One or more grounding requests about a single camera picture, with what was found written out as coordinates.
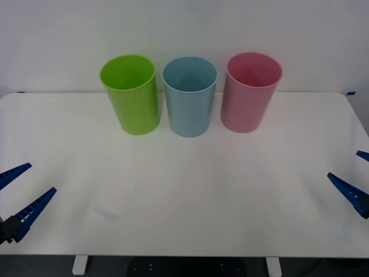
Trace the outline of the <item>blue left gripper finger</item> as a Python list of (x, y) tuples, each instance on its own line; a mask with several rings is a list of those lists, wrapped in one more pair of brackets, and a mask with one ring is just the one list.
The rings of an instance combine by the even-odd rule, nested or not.
[(31, 167), (32, 165), (30, 163), (25, 163), (3, 173), (0, 173), (0, 190), (8, 186), (8, 184), (10, 184)]
[(1, 222), (1, 243), (20, 242), (56, 192), (56, 188), (51, 188), (30, 205)]

